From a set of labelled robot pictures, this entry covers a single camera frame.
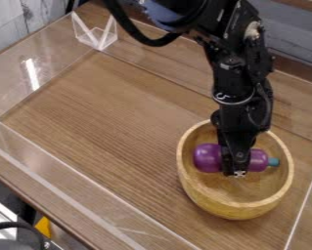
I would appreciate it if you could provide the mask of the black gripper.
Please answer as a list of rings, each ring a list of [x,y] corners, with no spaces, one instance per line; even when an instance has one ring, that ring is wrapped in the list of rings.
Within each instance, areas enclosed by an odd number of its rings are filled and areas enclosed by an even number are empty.
[[[274,89],[268,80],[258,84],[243,104],[220,104],[211,115],[222,145],[222,172],[230,177],[247,175],[251,148],[258,136],[271,128]]]

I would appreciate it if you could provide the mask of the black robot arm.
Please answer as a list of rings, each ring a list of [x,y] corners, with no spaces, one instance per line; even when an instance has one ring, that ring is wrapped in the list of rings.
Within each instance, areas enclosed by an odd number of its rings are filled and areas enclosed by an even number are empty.
[[[133,23],[120,0],[104,0],[125,32],[141,44],[164,47],[188,35],[203,47],[214,72],[211,115],[222,150],[222,172],[250,171],[252,147],[272,123],[274,89],[268,75],[274,56],[266,45],[266,27],[248,0],[134,0],[159,28],[148,37]]]

